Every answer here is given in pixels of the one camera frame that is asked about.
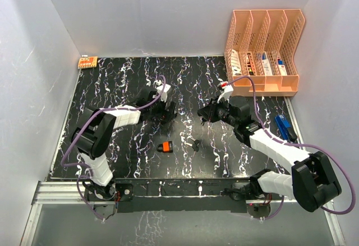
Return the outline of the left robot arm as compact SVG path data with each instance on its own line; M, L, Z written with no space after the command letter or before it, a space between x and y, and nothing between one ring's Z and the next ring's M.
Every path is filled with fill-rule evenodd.
M72 134L72 141L90 172L82 185L99 199L114 198L116 183L109 168L106 150L114 130L155 120L167 123L177 116L176 103L168 103L170 85L143 87L134 104L116 108L87 108Z

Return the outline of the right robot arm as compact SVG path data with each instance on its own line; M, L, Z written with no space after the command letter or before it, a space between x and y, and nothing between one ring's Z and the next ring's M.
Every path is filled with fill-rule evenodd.
M250 193L263 199L269 193L295 199L306 211L313 212L339 196L342 188L330 160L323 152L310 153L268 135L253 119L244 97L225 100L216 97L197 112L203 123L225 122L233 127L236 138L280 164L288 174L262 170L250 177Z

